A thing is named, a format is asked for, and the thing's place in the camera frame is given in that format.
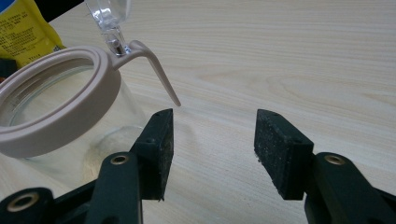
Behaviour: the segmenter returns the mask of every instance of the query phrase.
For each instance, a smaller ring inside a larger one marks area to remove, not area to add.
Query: yellow package
[[[0,0],[0,58],[13,59],[21,68],[63,48],[34,0]]]

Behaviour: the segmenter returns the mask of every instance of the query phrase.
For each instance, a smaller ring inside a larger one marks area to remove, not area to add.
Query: wooden table
[[[106,49],[83,4],[50,24],[67,47]],[[175,113],[165,201],[143,202],[146,223],[306,223],[303,202],[284,202],[254,154],[258,108],[396,194],[395,1],[136,0],[121,28],[156,53],[182,103],[147,60],[121,68],[148,116]],[[36,186],[66,191],[0,155],[0,199]]]

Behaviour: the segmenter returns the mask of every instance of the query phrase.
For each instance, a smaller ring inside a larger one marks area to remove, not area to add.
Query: wood grain
[[[51,25],[68,47],[106,49],[83,4]],[[121,68],[148,116],[175,111],[165,201],[144,201],[146,223],[306,223],[254,155],[258,108],[396,194],[395,1],[137,0],[121,28],[157,54],[182,103],[145,59]],[[37,185],[67,190],[0,156],[0,199]]]

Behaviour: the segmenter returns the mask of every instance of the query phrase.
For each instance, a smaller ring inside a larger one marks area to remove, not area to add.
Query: light wood grain surface
[[[67,47],[106,49],[85,5],[50,24]],[[182,103],[145,59],[120,69],[148,116],[175,112],[165,201],[143,202],[146,223],[307,222],[254,154],[258,108],[396,194],[396,1],[135,0],[121,29],[156,53]],[[0,199],[36,186],[68,190],[0,155]]]

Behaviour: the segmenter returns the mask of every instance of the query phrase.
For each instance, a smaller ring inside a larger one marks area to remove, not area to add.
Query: metal rivet
[[[346,163],[342,158],[334,155],[327,155],[324,157],[324,159],[334,165],[344,165]]]
[[[29,192],[22,194],[18,198],[12,200],[7,206],[8,212],[20,212],[38,201],[38,193],[37,192]]]
[[[127,156],[116,156],[113,159],[111,159],[111,163],[114,165],[121,165],[124,164],[125,162],[127,162],[129,160],[129,157]]]

